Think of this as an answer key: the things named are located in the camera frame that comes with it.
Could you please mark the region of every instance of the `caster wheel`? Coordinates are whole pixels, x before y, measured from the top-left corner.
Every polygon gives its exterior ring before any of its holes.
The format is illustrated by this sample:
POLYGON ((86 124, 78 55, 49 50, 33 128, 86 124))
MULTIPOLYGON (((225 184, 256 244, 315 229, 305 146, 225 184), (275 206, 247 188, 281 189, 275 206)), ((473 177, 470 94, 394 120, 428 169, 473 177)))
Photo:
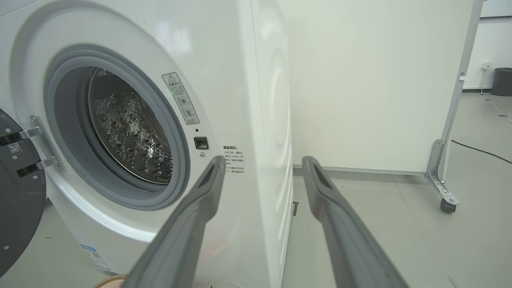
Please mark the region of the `caster wheel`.
POLYGON ((457 208, 456 205, 450 204, 446 202, 444 199, 441 199, 441 211, 447 212, 447 213, 453 213, 455 212, 455 208, 457 208))

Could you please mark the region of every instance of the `warning label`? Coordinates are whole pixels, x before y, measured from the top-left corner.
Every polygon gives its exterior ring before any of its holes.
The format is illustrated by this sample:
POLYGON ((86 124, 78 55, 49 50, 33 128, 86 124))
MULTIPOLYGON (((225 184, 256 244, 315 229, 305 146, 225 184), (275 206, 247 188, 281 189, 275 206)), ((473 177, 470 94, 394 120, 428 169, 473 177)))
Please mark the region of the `warning label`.
POLYGON ((240 149, 239 145, 225 145, 224 158, 226 158, 226 172, 231 174, 245 174, 245 157, 246 155, 240 149))
POLYGON ((188 98, 187 91, 180 81, 176 72, 162 75, 162 79, 169 88, 170 93, 173 95, 174 100, 180 106, 181 115, 185 118, 187 125, 199 123, 196 111, 188 98))
POLYGON ((87 252, 87 254, 93 260, 96 267, 101 268, 103 270, 112 271, 106 265, 105 261, 103 261, 103 259, 99 256, 98 251, 96 251, 96 249, 82 244, 80 244, 80 246, 82 246, 82 248, 87 252))

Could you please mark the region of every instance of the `white partition board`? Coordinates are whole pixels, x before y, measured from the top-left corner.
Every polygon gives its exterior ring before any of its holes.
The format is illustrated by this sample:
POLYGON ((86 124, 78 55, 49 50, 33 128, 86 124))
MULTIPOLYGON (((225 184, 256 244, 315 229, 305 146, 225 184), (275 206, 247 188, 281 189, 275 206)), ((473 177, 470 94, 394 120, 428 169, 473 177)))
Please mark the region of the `white partition board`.
POLYGON ((293 163, 312 155, 328 168, 424 173, 459 79, 473 0, 291 8, 293 163))

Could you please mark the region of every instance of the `white washing machine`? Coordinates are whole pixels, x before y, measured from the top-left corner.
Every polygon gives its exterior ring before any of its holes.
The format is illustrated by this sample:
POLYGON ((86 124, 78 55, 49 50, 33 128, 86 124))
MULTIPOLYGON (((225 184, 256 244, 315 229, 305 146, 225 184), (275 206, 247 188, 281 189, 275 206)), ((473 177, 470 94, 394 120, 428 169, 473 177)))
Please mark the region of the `white washing machine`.
POLYGON ((281 285, 293 201, 285 12, 274 0, 0 2, 0 109, 28 131, 0 136, 12 156, 33 136, 41 163, 18 175, 41 181, 31 175, 48 166, 47 194, 99 268, 128 273, 224 155, 196 280, 281 285))

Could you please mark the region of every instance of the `gray floor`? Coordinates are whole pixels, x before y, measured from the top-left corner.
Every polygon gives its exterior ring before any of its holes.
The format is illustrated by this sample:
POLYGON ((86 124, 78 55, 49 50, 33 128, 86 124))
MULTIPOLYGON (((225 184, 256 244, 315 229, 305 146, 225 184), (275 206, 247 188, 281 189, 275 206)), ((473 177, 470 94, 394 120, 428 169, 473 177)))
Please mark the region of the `gray floor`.
MULTIPOLYGON (((512 117, 512 97, 489 98, 512 117)), ((512 125, 479 94, 464 94, 453 139, 512 159, 512 125)), ((440 196, 422 177, 330 172, 336 186, 403 274, 410 287, 512 286, 512 165, 451 145, 448 188, 461 205, 439 210, 440 196)), ((320 224, 307 204, 303 179, 295 201, 284 288, 335 287, 320 224)), ((109 277, 91 263, 50 205, 32 242, 0 278, 0 287, 92 287, 109 277)))

